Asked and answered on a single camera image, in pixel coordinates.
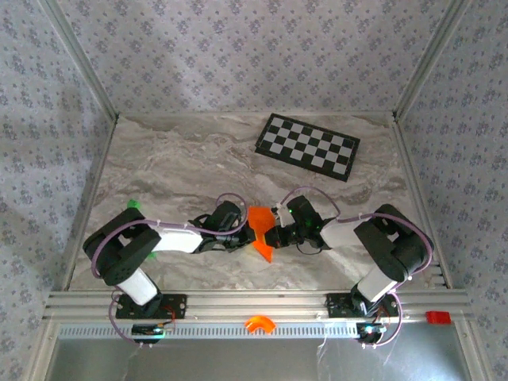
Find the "metal base plate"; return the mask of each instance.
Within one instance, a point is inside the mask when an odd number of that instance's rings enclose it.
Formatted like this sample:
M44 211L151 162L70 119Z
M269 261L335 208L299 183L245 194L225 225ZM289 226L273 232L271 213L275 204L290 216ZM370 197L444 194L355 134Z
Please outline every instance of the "metal base plate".
M185 294L163 294L159 308L152 316L147 317L143 307L138 306L133 300L123 294L118 300L116 318L129 320L167 320L172 318L172 312L175 313L175 319L185 318L185 309L187 308L187 295Z
M329 318L365 318L360 311L355 309L351 302L351 294L348 292L332 293L326 295L326 308ZM395 298L387 294L381 303L391 318L398 316Z

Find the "metal panel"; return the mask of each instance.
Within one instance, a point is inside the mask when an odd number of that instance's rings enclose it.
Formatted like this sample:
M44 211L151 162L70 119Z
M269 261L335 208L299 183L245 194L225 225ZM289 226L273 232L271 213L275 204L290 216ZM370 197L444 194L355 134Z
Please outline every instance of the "metal panel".
M120 340L62 340L47 381L471 379L453 325L404 327L394 345L351 340L173 340L138 349Z
M130 336L132 324L119 325ZM174 339L318 339L357 338L356 323L280 323L270 334L262 330L250 333L241 323L189 323L177 325L166 332L164 340ZM111 325L62 324L58 338L70 339L120 339Z

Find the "red block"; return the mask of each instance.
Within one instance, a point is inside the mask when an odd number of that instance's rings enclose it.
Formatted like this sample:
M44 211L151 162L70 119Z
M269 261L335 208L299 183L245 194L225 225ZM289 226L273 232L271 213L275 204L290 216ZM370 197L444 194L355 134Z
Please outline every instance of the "red block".
M452 317L449 312L427 311L425 315L429 324L452 324Z

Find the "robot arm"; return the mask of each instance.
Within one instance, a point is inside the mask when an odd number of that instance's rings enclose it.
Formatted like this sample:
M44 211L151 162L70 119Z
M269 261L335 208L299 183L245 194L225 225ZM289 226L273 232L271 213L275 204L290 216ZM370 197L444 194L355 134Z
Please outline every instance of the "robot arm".
M115 229L136 220L144 220L136 208L128 208L92 234L83 244L83 250L92 260L101 242ZM241 220L241 210L234 203L224 201L212 214L203 214L188 225L214 232L228 232ZM147 314L160 300L160 291L139 268L151 252L180 251L206 252L219 246L226 251L241 248L255 240L252 229L245 224L235 234L213 235L196 233L189 229L151 228L139 224L124 229L109 240L97 259L97 270L108 286L124 291L138 306L146 306Z
M341 245L337 234L341 223L336 218L321 219L304 196L287 203L275 211L285 221L265 234L268 245L281 248L290 244L309 242L314 248L333 249ZM354 232L367 249L375 266L351 290L351 303L362 316L372 316L388 291L405 282L419 268L425 266L432 255L417 234L414 225L395 207L385 204ZM432 241L424 233L433 250Z
M279 215L281 225L264 234L268 246L282 248L309 242L314 248L326 250L341 244L337 234L337 219L323 220L304 196L293 198L285 206L278 206L272 211ZM367 317L375 314L386 293L421 268L430 254L421 237L408 227L412 226L409 220L393 206L383 205L372 216L356 227L354 232L376 266L350 293L350 308L360 316ZM85 241L85 253L92 259L98 246L110 233L135 220L144 220L139 210L129 208L123 211ZM189 224L208 231L228 232L240 220L240 208L225 201L212 214L203 214L189 221ZM148 254L159 250L198 253L214 250L217 246L231 252L255 240L256 235L248 223L236 233L227 235L159 226L151 228L141 223L122 230L107 242L98 257L97 270L108 286L123 290L150 316L150 311L159 307L161 293L139 268Z

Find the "chessboard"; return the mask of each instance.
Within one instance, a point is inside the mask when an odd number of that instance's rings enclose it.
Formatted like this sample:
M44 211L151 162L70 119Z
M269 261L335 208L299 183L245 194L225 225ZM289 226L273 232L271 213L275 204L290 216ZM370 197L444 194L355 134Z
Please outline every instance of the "chessboard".
M348 181L359 144L356 137L272 114L256 142L256 153Z

